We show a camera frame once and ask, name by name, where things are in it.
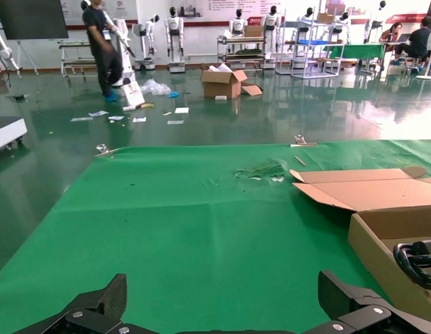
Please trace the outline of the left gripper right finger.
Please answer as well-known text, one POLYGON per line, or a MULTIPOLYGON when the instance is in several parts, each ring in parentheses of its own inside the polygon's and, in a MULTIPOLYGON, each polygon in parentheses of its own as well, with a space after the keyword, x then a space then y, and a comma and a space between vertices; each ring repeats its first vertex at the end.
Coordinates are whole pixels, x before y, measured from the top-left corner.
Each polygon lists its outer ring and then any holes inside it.
POLYGON ((431 322, 403 312, 372 289, 318 273, 318 302, 330 321, 307 333, 431 333, 431 322))

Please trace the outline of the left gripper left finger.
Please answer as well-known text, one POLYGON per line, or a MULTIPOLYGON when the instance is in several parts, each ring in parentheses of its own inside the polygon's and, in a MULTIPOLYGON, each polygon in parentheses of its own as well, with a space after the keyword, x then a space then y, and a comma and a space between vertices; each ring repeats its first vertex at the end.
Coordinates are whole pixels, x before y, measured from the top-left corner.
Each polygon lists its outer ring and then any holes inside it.
POLYGON ((127 307, 127 276, 116 274, 102 289, 78 294, 62 311, 18 333, 145 333, 123 322, 127 307))

